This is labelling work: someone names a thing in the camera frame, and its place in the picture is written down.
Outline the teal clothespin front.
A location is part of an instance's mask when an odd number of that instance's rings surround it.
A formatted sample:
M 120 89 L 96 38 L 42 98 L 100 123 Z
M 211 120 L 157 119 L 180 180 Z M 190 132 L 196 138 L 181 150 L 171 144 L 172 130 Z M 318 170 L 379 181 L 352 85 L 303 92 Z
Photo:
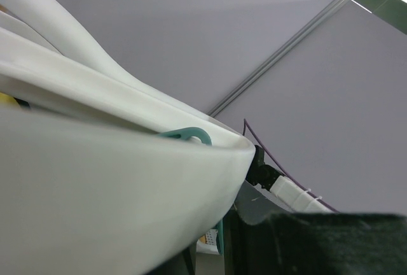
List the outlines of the teal clothespin front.
M 202 144 L 211 146 L 212 140 L 208 133 L 198 127 L 187 127 L 183 129 L 172 130 L 159 133 L 158 136 L 163 138 L 172 138 L 182 141 L 189 141 L 191 138 L 197 138 Z M 224 255 L 224 227 L 223 221 L 220 220 L 212 229 L 217 229 L 217 248 L 219 255 Z

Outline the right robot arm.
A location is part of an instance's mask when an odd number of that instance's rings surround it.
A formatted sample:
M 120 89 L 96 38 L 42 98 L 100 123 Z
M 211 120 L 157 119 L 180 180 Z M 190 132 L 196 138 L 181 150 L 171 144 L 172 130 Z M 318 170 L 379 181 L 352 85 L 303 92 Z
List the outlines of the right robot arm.
M 322 198 L 311 194 L 310 189 L 302 189 L 282 172 L 265 163 L 265 151 L 255 145 L 255 154 L 246 180 L 253 186 L 260 185 L 295 212 L 318 213 L 334 212 L 322 203 Z

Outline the white round clip hanger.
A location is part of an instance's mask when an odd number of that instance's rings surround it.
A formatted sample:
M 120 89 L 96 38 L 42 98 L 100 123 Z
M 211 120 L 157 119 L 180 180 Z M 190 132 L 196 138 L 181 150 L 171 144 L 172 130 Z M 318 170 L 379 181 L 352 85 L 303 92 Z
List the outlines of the white round clip hanger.
M 254 145 L 126 72 L 56 0 L 1 0 L 2 274 L 189 274 Z M 158 136 L 187 127 L 197 138 Z

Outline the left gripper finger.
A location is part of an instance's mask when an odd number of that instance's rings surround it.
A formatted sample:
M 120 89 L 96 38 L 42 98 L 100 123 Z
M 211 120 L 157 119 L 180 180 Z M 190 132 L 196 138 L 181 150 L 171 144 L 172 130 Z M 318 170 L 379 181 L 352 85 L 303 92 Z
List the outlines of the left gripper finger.
M 406 274 L 406 217 L 290 213 L 245 182 L 224 217 L 226 274 Z

